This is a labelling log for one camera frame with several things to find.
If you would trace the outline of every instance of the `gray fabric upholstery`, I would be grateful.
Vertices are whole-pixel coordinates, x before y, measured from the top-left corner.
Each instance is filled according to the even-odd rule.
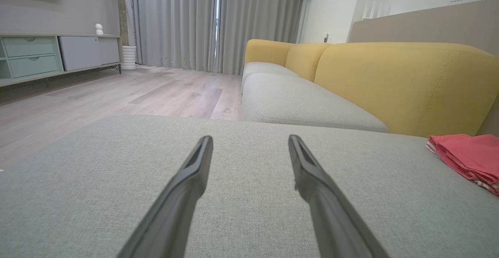
[[[0,173],[0,257],[114,258],[207,134],[210,176],[186,257],[319,257],[294,190],[289,134],[302,137],[391,257],[499,256],[497,198],[427,151],[424,138],[119,116]]]
[[[303,78],[258,73],[245,85],[245,121],[388,132],[369,112]]]
[[[244,70],[242,71],[241,93],[244,89],[244,82],[246,81],[248,76],[256,73],[269,73],[298,77],[298,74],[278,64],[267,62],[248,62],[246,63],[246,65],[244,65]]]

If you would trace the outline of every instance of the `gray wall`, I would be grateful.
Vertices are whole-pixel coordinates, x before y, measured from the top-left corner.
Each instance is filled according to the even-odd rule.
[[[1,32],[95,34],[119,36],[118,0],[0,0]]]

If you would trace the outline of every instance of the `shelf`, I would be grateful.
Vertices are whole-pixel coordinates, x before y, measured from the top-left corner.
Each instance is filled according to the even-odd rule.
[[[28,82],[28,81],[37,80],[37,79],[43,79],[43,78],[48,78],[48,77],[64,75],[64,74],[68,74],[68,73],[80,72],[80,71],[91,70],[91,69],[102,68],[102,67],[111,67],[113,65],[118,65],[118,64],[122,64],[122,62],[104,64],[104,65],[100,65],[100,66],[94,66],[94,67],[82,68],[82,69],[78,69],[78,70],[71,70],[71,71],[64,71],[64,72],[53,71],[53,72],[29,75],[29,76],[20,77],[20,78],[14,78],[14,79],[0,79],[0,87],[13,85],[13,84],[19,84],[19,83]]]
[[[0,37],[57,37],[57,36],[68,36],[68,37],[98,37],[98,38],[117,38],[120,36],[113,35],[97,35],[97,34],[59,34],[59,33],[25,33],[25,32],[0,32]]]

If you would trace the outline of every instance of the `mint green drawer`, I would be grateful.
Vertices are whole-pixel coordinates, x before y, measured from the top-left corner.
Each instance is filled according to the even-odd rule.
[[[55,55],[10,59],[9,63],[14,78],[57,71]]]
[[[51,37],[4,38],[8,57],[54,53]]]

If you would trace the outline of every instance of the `white figurine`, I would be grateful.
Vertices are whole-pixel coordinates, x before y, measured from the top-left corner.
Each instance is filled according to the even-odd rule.
[[[95,31],[95,34],[97,34],[97,35],[102,35],[102,34],[104,34],[104,32],[102,31],[102,25],[100,25],[100,24],[95,24],[95,29],[97,29],[97,30]]]

